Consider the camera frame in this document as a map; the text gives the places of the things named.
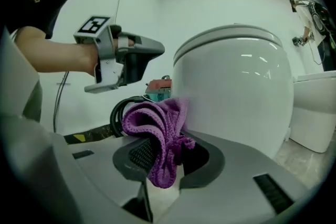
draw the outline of folded cloth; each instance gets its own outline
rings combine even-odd
[[[160,151],[149,172],[148,179],[154,186],[171,187],[176,179],[177,165],[182,164],[182,145],[195,147],[195,141],[180,135],[186,118],[188,101],[170,98],[161,102],[143,102],[129,109],[122,121],[124,132],[132,136],[149,135],[160,144]]]

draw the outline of toilet bowl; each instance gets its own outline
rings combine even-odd
[[[290,138],[323,153],[336,126],[336,71],[299,76],[294,81]]]
[[[258,27],[211,29],[174,56],[171,96],[189,99],[186,128],[251,146],[270,158],[285,138],[293,95],[281,41]]]

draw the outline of black hose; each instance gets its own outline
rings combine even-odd
[[[128,103],[142,103],[146,99],[142,96],[133,96],[127,99],[121,100],[112,110],[110,115],[110,130],[115,135],[115,137],[123,137],[122,134],[122,115],[123,111]]]

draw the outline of white toilet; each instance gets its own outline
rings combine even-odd
[[[290,138],[323,153],[336,126],[336,71],[299,76],[294,81]]]
[[[267,30],[223,26],[174,56],[172,97],[188,98],[186,128],[242,143],[273,158],[293,110],[293,79],[281,41]]]

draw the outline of toilet base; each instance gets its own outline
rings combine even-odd
[[[336,114],[293,109],[290,138],[302,146],[323,153],[327,150],[336,126]]]

